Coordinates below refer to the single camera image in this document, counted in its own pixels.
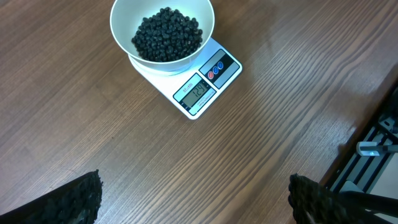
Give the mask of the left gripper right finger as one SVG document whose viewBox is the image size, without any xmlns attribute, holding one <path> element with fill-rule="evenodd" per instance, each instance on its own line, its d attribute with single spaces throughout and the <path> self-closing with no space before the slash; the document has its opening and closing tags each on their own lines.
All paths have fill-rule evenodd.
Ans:
<svg viewBox="0 0 398 224">
<path fill-rule="evenodd" d="M 392 199 L 356 191 L 334 193 L 303 175 L 290 176 L 288 201 L 297 223 L 387 223 Z"/>
</svg>

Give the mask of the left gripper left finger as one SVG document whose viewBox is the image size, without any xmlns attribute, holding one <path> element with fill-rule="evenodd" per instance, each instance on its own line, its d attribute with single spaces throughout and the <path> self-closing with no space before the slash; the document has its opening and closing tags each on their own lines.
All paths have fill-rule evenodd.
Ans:
<svg viewBox="0 0 398 224">
<path fill-rule="evenodd" d="M 101 207 L 99 171 L 83 176 L 1 215 L 1 223 L 93 224 Z"/>
</svg>

